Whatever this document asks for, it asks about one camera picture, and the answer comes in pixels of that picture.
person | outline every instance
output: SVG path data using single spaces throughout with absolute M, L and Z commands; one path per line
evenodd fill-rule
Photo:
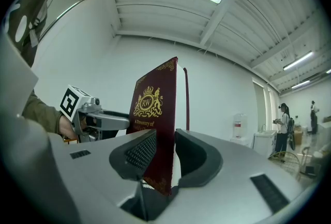
M 38 39 L 46 23 L 47 0 L 15 0 L 4 19 L 4 30 L 19 50 L 26 63 L 32 67 Z M 76 139 L 70 121 L 54 107 L 47 106 L 32 91 L 22 116 L 42 125 L 46 132 Z M 81 121 L 86 128 L 86 119 Z
M 289 120 L 290 120 L 290 110 L 289 107 L 282 103 L 278 108 L 283 113 L 281 120 L 277 120 L 276 124 L 280 125 L 280 133 L 277 134 L 276 152 L 285 152 L 287 149 L 287 142 L 288 142 L 288 127 L 289 127 Z
M 311 101 L 311 107 L 310 107 L 310 124 L 311 124 L 311 134 L 316 135 L 317 134 L 317 116 L 316 113 L 319 112 L 320 109 L 317 109 L 315 102 Z

woman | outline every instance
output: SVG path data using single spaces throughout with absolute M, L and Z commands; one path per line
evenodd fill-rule
M 288 143 L 288 127 L 289 127 L 289 120 L 290 120 L 290 110 L 289 107 L 282 103 L 278 108 L 283 113 L 281 120 L 276 120 L 276 124 L 279 124 L 280 133 L 277 134 L 277 141 L 276 141 L 276 152 L 285 152 Z
M 312 135 L 316 135 L 317 133 L 317 116 L 316 113 L 319 112 L 320 109 L 317 109 L 315 102 L 311 101 L 310 107 L 310 119 L 311 119 L 311 133 Z

black vent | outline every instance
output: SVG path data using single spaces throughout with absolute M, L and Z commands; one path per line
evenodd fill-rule
M 156 135 L 153 135 L 139 145 L 129 149 L 126 153 L 126 160 L 140 170 L 146 170 L 153 159 L 156 149 Z
M 251 177 L 251 180 L 273 213 L 288 205 L 288 200 L 265 175 Z
M 156 129 L 147 130 L 114 149 L 109 155 L 109 162 L 123 179 L 140 180 L 156 153 L 156 144 Z
M 91 154 L 91 152 L 87 151 L 87 150 L 82 150 L 82 151 L 78 151 L 78 152 L 74 152 L 74 153 L 70 153 L 70 156 L 73 158 L 73 159 L 77 159 L 77 158 L 80 158 L 80 157 L 83 157 L 83 156 L 86 156 L 88 154 Z

window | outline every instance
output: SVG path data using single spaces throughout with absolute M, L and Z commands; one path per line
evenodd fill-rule
M 258 106 L 258 131 L 260 131 L 262 125 L 266 124 L 264 88 L 254 82 L 254 89 L 255 89 L 255 95 L 257 97 L 257 106 Z
M 277 118 L 275 97 L 273 92 L 269 91 L 269 94 L 270 94 L 270 104 L 271 104 L 271 119 L 275 120 Z M 272 123 L 272 130 L 278 130 L 276 124 Z

backpack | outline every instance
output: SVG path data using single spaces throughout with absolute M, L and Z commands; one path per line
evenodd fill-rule
M 288 134 L 294 134 L 294 119 L 290 118 L 289 123 L 288 123 Z
M 289 137 L 289 144 L 292 150 L 295 150 L 295 138 L 294 138 L 294 119 L 290 118 L 288 123 L 288 137 Z

